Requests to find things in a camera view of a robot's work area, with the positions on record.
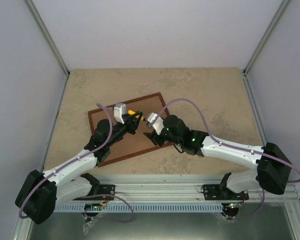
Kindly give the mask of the yellow handled screwdriver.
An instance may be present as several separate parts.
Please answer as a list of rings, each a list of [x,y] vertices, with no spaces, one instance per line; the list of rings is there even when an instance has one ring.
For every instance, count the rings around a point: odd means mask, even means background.
[[[140,119],[141,121],[145,121],[145,118],[141,115],[136,115],[136,112],[133,110],[128,110],[127,113],[131,116],[133,116],[136,119]]]

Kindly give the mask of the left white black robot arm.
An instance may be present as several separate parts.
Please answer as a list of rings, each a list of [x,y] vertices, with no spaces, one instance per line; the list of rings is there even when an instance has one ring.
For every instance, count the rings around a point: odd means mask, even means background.
[[[143,114],[122,114],[113,124],[100,120],[88,144],[75,157],[44,172],[31,171],[16,197],[21,219],[30,218],[36,224],[45,222],[55,208],[72,200],[112,201],[115,187],[108,188],[87,171],[97,167],[110,155],[110,147],[121,141],[125,134],[134,135]]]

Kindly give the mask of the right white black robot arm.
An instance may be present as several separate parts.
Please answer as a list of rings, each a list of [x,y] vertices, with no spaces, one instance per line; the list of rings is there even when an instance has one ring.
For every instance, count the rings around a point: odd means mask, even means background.
[[[210,136],[207,132],[189,129],[176,115],[166,118],[150,113],[146,125],[152,133],[145,136],[156,146],[170,143],[180,153],[192,156],[212,157],[246,167],[240,173],[226,173],[219,184],[219,193],[226,200],[237,193],[262,188],[283,195],[291,173],[290,161],[274,143],[265,146],[248,146]]]

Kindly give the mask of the brown fibreboard backing panel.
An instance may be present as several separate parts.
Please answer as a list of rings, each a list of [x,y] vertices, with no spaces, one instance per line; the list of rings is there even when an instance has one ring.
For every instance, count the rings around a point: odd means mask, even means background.
[[[131,111],[143,112],[143,117],[147,117],[150,113],[159,113],[166,105],[162,94],[160,92],[145,95],[142,97],[126,100],[123,102],[126,108]],[[114,164],[120,161],[127,160],[145,153],[158,150],[159,147],[155,146],[144,133],[151,133],[152,128],[146,126],[145,121],[141,121],[135,134],[125,134],[123,139],[110,149],[109,156],[98,165],[99,168]]]

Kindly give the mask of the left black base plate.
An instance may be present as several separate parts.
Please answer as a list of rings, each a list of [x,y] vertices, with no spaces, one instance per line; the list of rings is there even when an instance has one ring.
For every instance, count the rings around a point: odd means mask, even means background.
[[[93,186],[89,192],[89,196],[94,195],[114,195],[116,192],[116,186],[114,184],[100,184],[99,186]],[[110,196],[98,196],[93,197],[95,201],[112,201],[114,198]]]

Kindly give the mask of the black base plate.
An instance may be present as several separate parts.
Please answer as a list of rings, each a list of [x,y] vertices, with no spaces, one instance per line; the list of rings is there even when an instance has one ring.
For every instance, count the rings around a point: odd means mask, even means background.
[[[250,198],[249,194],[244,191],[235,193],[227,188],[220,190],[220,186],[218,184],[204,184],[202,185],[200,192],[203,194],[206,201],[243,201],[249,200]]]
[[[116,186],[114,184],[100,184],[99,186],[93,186],[89,192],[89,196],[94,195],[114,195],[116,192]],[[93,197],[95,201],[112,201],[114,198],[110,196],[98,196]]]

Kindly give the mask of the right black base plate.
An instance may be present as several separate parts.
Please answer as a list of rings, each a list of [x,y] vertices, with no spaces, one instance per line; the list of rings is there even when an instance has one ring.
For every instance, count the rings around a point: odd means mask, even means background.
[[[203,194],[206,201],[243,201],[249,200],[250,198],[249,194],[244,191],[235,193],[227,188],[220,190],[220,186],[218,184],[204,184],[202,185],[200,192]]]

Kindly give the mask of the left aluminium corner post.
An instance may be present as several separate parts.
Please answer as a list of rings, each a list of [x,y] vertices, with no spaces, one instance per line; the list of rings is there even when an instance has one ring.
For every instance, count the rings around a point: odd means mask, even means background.
[[[43,34],[43,37],[45,38],[46,42],[48,43],[51,51],[53,52],[58,64],[60,65],[62,71],[64,72],[65,76],[68,78],[70,75],[70,71],[68,70],[65,61],[63,57],[61,56],[46,24],[44,23],[36,5],[32,0],[24,0],[25,5],[29,9],[32,17],[34,18],[36,24],[38,25],[39,30]]]

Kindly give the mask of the aluminium corner post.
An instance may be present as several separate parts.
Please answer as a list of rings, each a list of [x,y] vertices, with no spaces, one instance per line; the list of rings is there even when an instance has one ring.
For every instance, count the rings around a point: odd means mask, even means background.
[[[68,78],[70,75],[70,71],[68,70],[65,61],[63,57],[61,56],[46,24],[44,23],[36,5],[32,0],[24,0],[25,5],[29,9],[32,17],[34,18],[36,24],[38,25],[39,30],[43,34],[43,37],[45,38],[46,42],[48,43],[51,51],[53,52],[58,64],[60,65],[62,71],[64,72],[65,76]]]
[[[258,57],[260,56],[262,50],[266,46],[267,42],[269,41],[270,37],[272,36],[273,32],[275,31],[277,25],[281,21],[282,17],[284,16],[285,12],[287,11],[289,5],[292,3],[291,0],[282,0],[278,9],[276,10],[273,18],[271,19],[269,25],[267,26],[262,38],[260,39],[257,47],[255,48],[251,58],[249,59],[246,67],[242,70],[242,75],[246,78],[254,66],[255,62],[257,61]]]

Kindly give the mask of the right aluminium corner post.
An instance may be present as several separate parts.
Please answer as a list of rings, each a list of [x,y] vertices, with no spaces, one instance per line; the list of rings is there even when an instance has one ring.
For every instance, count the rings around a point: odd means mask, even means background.
[[[273,32],[275,31],[277,25],[281,21],[282,17],[284,16],[285,12],[287,11],[289,5],[292,3],[291,0],[282,0],[278,9],[276,10],[273,18],[271,19],[269,25],[267,26],[262,38],[260,39],[257,47],[255,48],[251,58],[249,59],[246,67],[242,70],[242,75],[246,78],[254,66],[255,62],[257,61],[258,57],[260,56],[262,50],[266,46],[267,42],[269,41],[270,37],[272,36]]]

